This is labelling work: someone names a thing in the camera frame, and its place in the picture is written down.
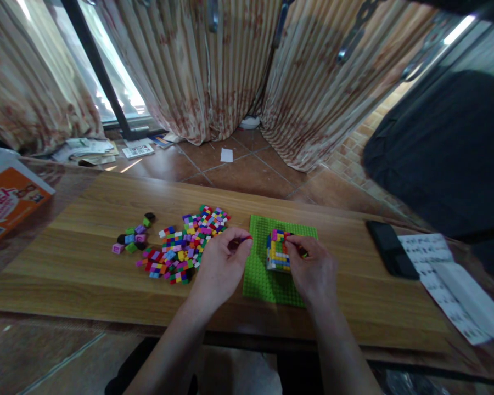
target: window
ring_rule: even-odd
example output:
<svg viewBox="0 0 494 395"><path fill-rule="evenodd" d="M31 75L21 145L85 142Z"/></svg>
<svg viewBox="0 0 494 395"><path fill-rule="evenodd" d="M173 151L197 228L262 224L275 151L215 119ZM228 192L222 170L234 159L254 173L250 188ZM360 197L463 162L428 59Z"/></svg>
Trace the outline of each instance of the window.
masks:
<svg viewBox="0 0 494 395"><path fill-rule="evenodd" d="M61 0L45 0L46 5L55 21L64 42L69 48L71 55L75 59L78 69L84 78L88 90L92 95L95 105L99 110L101 120L114 122L116 117L110 101L107 99L95 71L86 55L86 52L79 40L77 33L71 23ZM110 78L119 105L121 106L129 122L137 118L150 117L143 98L137 91L126 68L124 67L115 47L108 34L104 30L101 20L97 15L94 6L78 0L82 14L86 19L92 36L94 37L97 50L102 58L104 68Z"/></svg>

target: finger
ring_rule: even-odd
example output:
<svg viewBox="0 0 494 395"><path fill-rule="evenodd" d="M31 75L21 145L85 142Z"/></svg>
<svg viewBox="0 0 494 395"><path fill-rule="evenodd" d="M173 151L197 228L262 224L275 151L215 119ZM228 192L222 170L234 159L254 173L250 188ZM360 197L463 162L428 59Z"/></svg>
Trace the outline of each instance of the finger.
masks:
<svg viewBox="0 0 494 395"><path fill-rule="evenodd" d="M228 245L235 238L245 239L247 237L252 237L249 232L245 229L240 228L227 228L225 232L217 236L221 243Z"/></svg>
<svg viewBox="0 0 494 395"><path fill-rule="evenodd" d="M309 256L311 257L318 256L322 248L318 243L317 239L312 237L292 235L292 236L287 236L287 240L295 245L301 245L302 247L304 247L307 250Z"/></svg>
<svg viewBox="0 0 494 395"><path fill-rule="evenodd" d="M286 241L285 246L287 247L287 255L289 255L289 263L291 266L302 261L302 257L298 254L298 249L292 242Z"/></svg>
<svg viewBox="0 0 494 395"><path fill-rule="evenodd" d="M252 249L252 239L247 239L243 241L239 246L234 255L232 256L232 260L241 264L245 265L245 262L247 261L247 258L249 257L249 254L251 253Z"/></svg>

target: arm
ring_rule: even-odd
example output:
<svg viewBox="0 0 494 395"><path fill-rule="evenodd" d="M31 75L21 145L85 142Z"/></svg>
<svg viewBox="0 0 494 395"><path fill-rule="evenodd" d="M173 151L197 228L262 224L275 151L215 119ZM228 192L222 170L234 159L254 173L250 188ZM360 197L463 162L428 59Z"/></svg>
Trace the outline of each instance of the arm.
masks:
<svg viewBox="0 0 494 395"><path fill-rule="evenodd" d="M337 303L337 261L314 238L294 235L287 240L293 281L315 327L324 393L381 395ZM302 258L296 245L302 245L309 256Z"/></svg>
<svg viewBox="0 0 494 395"><path fill-rule="evenodd" d="M236 290L252 248L251 239L231 244L231 249L229 243L249 236L246 230L229 228L209 241L187 300L125 394L187 393L192 377L188 367L203 342L205 327Z"/></svg>

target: pile of lego bricks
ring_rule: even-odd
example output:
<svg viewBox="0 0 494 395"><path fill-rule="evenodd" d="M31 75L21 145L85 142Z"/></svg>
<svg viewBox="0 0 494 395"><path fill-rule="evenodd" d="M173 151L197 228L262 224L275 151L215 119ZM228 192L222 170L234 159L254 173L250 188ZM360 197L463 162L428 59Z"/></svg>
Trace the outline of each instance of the pile of lego bricks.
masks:
<svg viewBox="0 0 494 395"><path fill-rule="evenodd" d="M123 250L129 253L134 253L137 250L143 251L147 247L146 231L150 228L154 219L154 213L146 213L142 224L137 225L135 228L126 229L126 234L122 234L117 238L117 243L111 247L112 252L120 254Z"/></svg>
<svg viewBox="0 0 494 395"><path fill-rule="evenodd" d="M182 231L176 232L173 226L160 231L159 236L163 239L161 248L144 246L143 259L136 262L136 266L144 266L152 278L163 277L170 284L188 284L194 270L199 270L205 245L211 238L222 233L225 223L230 220L227 213L220 208L212 211L210 207L202 205L200 210L199 215L182 217Z"/></svg>
<svg viewBox="0 0 494 395"><path fill-rule="evenodd" d="M267 270L275 272L291 272L289 255L285 241L288 236L293 235L290 232L273 229L267 236Z"/></svg>

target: hand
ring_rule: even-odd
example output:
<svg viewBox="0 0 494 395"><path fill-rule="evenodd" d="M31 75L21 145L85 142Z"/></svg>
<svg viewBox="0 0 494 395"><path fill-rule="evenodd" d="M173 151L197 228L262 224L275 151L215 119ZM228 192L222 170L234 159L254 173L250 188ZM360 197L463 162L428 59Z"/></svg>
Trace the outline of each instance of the hand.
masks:
<svg viewBox="0 0 494 395"><path fill-rule="evenodd" d="M247 237L251 238L237 243ZM236 290L251 248L251 234L239 228L228 228L209 240L190 296L214 313Z"/></svg>
<svg viewBox="0 0 494 395"><path fill-rule="evenodd" d="M285 245L293 282L308 308L329 308L336 304L337 260L312 237L288 236ZM306 258L300 256L298 245L307 251Z"/></svg>

